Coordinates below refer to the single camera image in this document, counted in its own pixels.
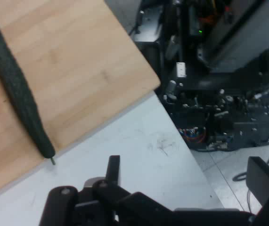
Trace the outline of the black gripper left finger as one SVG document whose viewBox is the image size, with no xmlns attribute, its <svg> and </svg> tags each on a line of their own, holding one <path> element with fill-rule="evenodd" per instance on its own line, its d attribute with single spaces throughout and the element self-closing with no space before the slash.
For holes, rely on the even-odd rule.
<svg viewBox="0 0 269 226">
<path fill-rule="evenodd" d="M 41 226 L 168 226 L 172 211 L 141 192 L 118 185 L 120 156 L 109 157 L 106 176 L 78 191 L 61 186 L 49 192 Z"/>
</svg>

